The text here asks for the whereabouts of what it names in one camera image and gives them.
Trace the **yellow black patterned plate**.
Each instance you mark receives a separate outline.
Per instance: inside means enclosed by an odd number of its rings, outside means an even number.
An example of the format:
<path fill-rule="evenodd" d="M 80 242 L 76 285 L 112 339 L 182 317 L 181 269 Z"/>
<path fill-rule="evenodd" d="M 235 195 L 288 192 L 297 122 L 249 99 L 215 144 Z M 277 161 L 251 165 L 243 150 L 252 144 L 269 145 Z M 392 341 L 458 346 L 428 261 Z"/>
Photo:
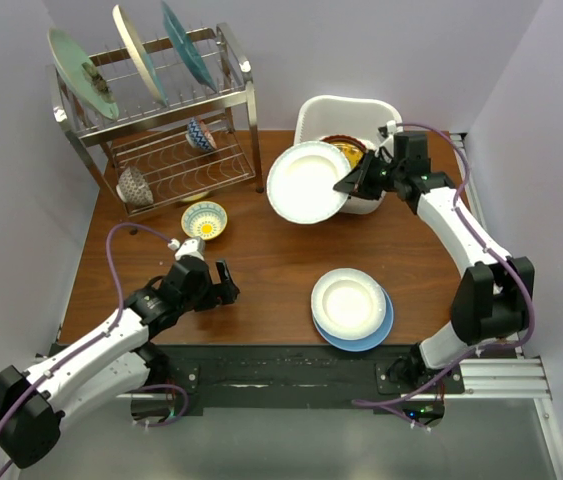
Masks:
<path fill-rule="evenodd" d="M 355 144 L 348 142 L 332 142 L 347 159 L 352 168 L 355 168 L 364 156 L 364 151 Z"/>

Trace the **white scalloped plate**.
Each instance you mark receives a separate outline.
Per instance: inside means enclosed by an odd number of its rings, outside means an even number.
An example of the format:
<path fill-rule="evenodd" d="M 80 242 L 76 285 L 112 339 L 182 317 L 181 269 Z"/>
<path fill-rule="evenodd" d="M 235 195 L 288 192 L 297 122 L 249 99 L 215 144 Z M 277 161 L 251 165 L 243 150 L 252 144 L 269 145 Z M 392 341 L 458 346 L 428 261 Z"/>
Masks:
<path fill-rule="evenodd" d="M 359 341 L 393 321 L 385 290 L 370 275 L 338 268 L 321 276 L 310 297 L 313 321 L 325 334 L 343 341 Z"/>
<path fill-rule="evenodd" d="M 351 172 L 344 154 L 322 141 L 285 150 L 270 168 L 266 193 L 273 210 L 295 224 L 316 224 L 337 214 L 348 195 L 334 189 Z"/>

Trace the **blue plate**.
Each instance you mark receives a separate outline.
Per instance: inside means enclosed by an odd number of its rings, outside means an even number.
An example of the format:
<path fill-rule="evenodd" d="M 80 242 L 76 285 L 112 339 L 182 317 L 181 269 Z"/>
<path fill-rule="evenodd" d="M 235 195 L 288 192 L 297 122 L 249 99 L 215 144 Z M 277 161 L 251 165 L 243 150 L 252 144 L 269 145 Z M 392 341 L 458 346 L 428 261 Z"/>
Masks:
<path fill-rule="evenodd" d="M 313 318 L 314 326 L 317 332 L 330 345 L 347 352 L 364 352 L 379 346 L 390 334 L 394 325 L 394 308 L 392 300 L 385 290 L 383 296 L 386 301 L 386 313 L 380 326 L 371 334 L 357 340 L 344 340 L 339 337 L 327 333 Z"/>

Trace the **red-brown fluted plate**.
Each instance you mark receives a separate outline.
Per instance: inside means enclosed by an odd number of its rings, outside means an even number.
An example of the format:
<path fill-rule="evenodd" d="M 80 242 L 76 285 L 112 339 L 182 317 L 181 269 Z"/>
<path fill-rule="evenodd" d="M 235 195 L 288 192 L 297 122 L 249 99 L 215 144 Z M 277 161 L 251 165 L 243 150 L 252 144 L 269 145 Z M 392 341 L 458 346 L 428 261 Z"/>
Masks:
<path fill-rule="evenodd" d="M 366 145 L 361 140 L 348 135 L 336 134 L 336 135 L 324 136 L 321 138 L 321 141 L 334 146 L 341 146 L 341 145 L 352 146 L 361 152 L 367 151 Z"/>

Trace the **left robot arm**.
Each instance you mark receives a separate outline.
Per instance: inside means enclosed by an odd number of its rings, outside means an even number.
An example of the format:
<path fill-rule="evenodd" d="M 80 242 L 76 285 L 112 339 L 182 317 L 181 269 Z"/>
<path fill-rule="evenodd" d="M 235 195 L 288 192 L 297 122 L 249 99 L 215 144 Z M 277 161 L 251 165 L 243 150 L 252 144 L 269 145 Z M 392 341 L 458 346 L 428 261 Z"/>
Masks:
<path fill-rule="evenodd" d="M 167 359 L 152 339 L 189 311 L 229 305 L 240 293 L 225 261 L 194 256 L 176 261 L 126 298 L 97 328 L 39 363 L 0 372 L 0 448 L 11 464 L 28 468 L 57 444 L 78 417 L 134 390 L 157 392 L 168 380 Z"/>

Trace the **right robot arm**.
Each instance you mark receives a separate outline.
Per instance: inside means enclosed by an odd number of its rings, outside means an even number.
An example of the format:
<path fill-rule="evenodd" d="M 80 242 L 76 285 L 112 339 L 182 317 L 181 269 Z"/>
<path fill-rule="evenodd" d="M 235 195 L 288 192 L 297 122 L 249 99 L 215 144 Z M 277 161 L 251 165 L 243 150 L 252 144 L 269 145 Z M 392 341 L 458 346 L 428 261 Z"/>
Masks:
<path fill-rule="evenodd" d="M 523 345 L 535 327 L 532 262 L 489 236 L 462 201 L 464 185 L 433 171 L 427 131 L 415 123 L 381 127 L 381 143 L 334 186 L 363 200 L 396 194 L 433 231 L 461 275 L 448 323 L 386 371 L 390 383 L 413 394 L 430 392 L 473 354 Z"/>

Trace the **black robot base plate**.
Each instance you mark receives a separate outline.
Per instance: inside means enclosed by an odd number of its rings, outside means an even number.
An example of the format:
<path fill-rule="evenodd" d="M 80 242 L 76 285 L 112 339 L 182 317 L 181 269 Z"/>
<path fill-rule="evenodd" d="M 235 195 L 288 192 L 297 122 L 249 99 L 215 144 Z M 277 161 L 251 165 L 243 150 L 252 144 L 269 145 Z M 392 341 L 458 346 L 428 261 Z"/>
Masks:
<path fill-rule="evenodd" d="M 167 383 L 181 388 L 175 405 L 190 416 L 210 408 L 349 409 L 356 399 L 383 402 L 417 388 L 463 392 L 459 368 L 431 385 L 434 374 L 414 346 L 351 353 L 327 345 L 149 343 L 104 367 L 54 409 L 70 421 L 143 386 L 161 395 Z"/>

